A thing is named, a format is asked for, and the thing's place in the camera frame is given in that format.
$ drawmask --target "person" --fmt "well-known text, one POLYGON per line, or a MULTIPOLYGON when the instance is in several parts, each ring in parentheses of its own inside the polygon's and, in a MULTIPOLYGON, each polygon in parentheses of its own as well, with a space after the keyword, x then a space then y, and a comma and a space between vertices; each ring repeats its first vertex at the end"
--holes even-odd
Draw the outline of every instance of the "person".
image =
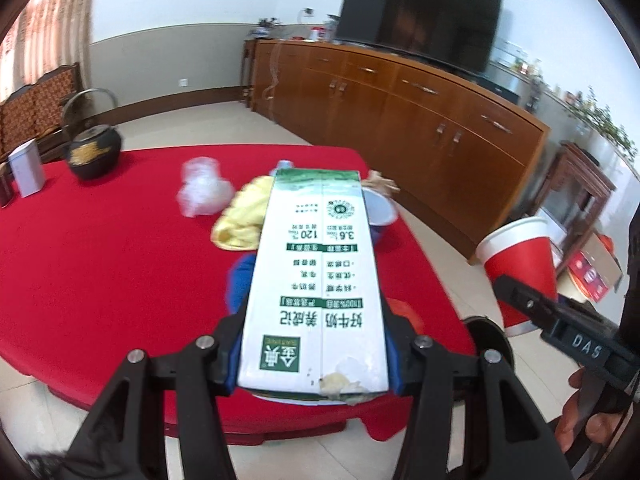
MULTIPOLYGON (((583 374, 584 368, 580 368, 569 377, 569 386, 578 391, 562 407, 562 415, 556 426, 556 440, 563 453, 568 451, 575 439, 574 431, 579 419, 578 396, 583 374)), ((587 421, 584 433, 592 442, 608 446, 621 419, 621 413, 596 413, 587 421)))

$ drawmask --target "plastic bag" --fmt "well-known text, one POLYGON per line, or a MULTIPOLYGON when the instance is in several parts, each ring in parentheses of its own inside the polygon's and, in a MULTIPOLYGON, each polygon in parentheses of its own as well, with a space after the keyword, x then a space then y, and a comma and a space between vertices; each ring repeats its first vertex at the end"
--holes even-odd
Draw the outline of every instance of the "plastic bag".
POLYGON ((234 188, 220 178, 218 162, 206 156, 192 158, 182 165, 184 185, 178 192, 180 212, 188 218, 214 215, 231 202, 234 188))

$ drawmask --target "curtain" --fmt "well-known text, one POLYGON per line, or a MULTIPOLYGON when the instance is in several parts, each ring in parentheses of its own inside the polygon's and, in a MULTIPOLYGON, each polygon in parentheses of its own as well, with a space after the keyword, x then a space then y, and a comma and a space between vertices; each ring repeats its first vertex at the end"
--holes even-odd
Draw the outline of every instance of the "curtain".
POLYGON ((0 103, 63 64, 80 63, 89 82, 92 0, 30 0, 0 43, 0 103))

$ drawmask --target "red paper cup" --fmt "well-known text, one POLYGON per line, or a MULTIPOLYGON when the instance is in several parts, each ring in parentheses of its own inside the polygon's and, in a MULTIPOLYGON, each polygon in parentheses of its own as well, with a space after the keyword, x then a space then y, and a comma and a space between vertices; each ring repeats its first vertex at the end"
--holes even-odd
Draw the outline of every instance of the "red paper cup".
MULTIPOLYGON (((512 278, 556 300, 556 269, 546 220, 538 216, 522 218, 489 234, 480 242, 476 256, 493 283, 498 276, 512 278)), ((512 306, 498 301, 507 337, 532 332, 536 327, 512 306)))

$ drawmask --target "tv screen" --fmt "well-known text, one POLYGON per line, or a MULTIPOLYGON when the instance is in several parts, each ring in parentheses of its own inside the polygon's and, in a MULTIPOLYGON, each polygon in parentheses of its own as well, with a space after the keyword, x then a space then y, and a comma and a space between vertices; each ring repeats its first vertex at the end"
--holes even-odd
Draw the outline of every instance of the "tv screen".
POLYGON ((343 0, 336 39, 484 72, 502 0, 343 0))

